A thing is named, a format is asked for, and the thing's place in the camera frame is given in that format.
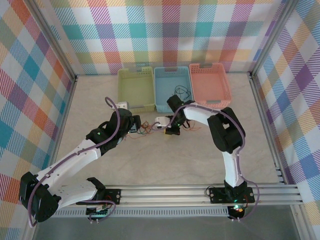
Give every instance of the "green basket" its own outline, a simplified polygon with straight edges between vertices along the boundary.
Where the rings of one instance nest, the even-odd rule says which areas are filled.
[[[152,67],[119,69],[118,102],[128,102],[132,113],[153,112],[155,110]]]

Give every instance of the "marble surface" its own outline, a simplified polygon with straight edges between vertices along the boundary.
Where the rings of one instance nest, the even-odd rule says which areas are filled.
[[[230,107],[246,131],[246,146],[240,155],[244,176],[257,183],[278,181],[275,165],[245,73],[229,73]],[[80,76],[67,118],[58,158],[73,150],[92,129],[108,121],[112,110],[105,96],[117,101],[115,75]],[[157,112],[141,113],[141,121],[154,122]],[[215,147],[209,128],[201,123],[197,131],[181,135],[156,132],[139,139],[126,138],[116,148],[85,166],[66,184],[96,177],[105,185],[218,184],[225,177],[221,152]],[[133,138],[141,135],[130,134]]]

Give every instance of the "plaid wall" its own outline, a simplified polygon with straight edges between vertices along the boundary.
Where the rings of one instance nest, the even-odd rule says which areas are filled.
[[[221,62],[251,69],[285,0],[37,0],[78,74]]]
[[[320,1],[300,0],[258,73],[281,162],[320,239]]]
[[[47,167],[71,85],[23,0],[1,0],[0,240],[24,231],[20,178]]]

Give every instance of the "robotic arm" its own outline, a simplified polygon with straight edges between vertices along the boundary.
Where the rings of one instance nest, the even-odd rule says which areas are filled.
[[[167,102],[173,112],[177,111],[183,104],[195,104],[192,102],[184,103],[176,95],[170,97]],[[222,111],[241,126],[231,108],[227,107]],[[118,112],[120,117],[119,129],[110,141],[96,146],[106,141],[117,129],[118,117],[116,112],[112,114],[110,121],[103,122],[98,128],[93,129],[73,151],[60,161],[37,174],[27,172],[21,177],[19,199],[27,209],[32,192],[35,191],[31,205],[31,215],[37,222],[47,220],[60,208],[87,200],[94,200],[97,204],[109,197],[115,204],[120,203],[121,189],[106,189],[94,177],[75,185],[63,186],[64,180],[72,177],[84,166],[115,148],[128,133],[135,133],[141,127],[141,120],[138,115],[132,116],[132,113],[124,108],[118,108]],[[157,117],[156,122],[158,123],[156,126],[158,128],[166,127],[166,134],[179,135],[182,124],[189,120],[198,121],[209,126],[214,144],[222,152],[225,165],[225,188],[210,189],[211,195],[213,194],[210,197],[211,203],[234,203],[237,201],[238,203],[253,203],[255,201],[254,197],[249,198],[249,200],[244,199],[244,195],[249,196],[252,193],[252,188],[247,187],[247,183],[243,181],[238,172],[234,150],[242,145],[242,137],[233,123],[220,113],[215,114],[198,107],[185,107],[179,110],[171,125],[168,126],[172,118],[173,116]],[[56,166],[58,168],[52,172],[51,169]]]

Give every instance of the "pink basket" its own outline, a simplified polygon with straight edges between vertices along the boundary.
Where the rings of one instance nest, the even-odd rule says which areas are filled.
[[[194,101],[213,109],[230,104],[230,86],[222,63],[192,63],[189,68]]]

